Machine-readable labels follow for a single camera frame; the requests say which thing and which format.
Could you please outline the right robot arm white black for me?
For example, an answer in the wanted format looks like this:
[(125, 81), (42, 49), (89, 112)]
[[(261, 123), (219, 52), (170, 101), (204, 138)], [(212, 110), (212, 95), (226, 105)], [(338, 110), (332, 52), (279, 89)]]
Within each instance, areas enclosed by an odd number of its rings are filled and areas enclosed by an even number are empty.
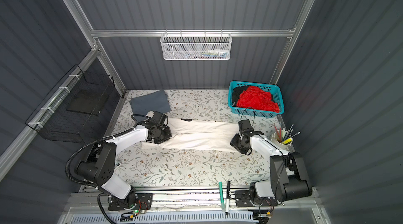
[(253, 151), (267, 158), (270, 176), (251, 183), (248, 190), (236, 190), (237, 207), (278, 206), (290, 200), (310, 197), (313, 188), (301, 154), (278, 148), (261, 131), (255, 131), (250, 120), (238, 122), (239, 132), (230, 145), (249, 156)]

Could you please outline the white t-shirt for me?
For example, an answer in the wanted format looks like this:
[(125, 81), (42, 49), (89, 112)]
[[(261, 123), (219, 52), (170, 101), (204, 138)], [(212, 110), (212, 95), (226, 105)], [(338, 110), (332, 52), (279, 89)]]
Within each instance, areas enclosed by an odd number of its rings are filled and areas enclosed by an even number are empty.
[(236, 151), (230, 142), (239, 132), (237, 123), (169, 118), (168, 126), (172, 133), (168, 141), (161, 144), (142, 142), (141, 148)]

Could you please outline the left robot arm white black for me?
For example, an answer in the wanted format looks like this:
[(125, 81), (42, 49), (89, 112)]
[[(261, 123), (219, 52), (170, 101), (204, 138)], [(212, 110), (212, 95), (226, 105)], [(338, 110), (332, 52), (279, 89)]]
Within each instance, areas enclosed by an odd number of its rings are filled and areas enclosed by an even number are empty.
[(140, 122), (136, 120), (137, 116), (131, 116), (133, 127), (89, 144), (89, 152), (75, 168), (75, 174), (89, 186), (119, 200), (134, 201), (135, 189), (115, 172), (118, 155), (136, 143), (161, 144), (172, 137), (167, 115), (160, 112), (154, 112), (152, 116), (140, 115), (144, 118)]

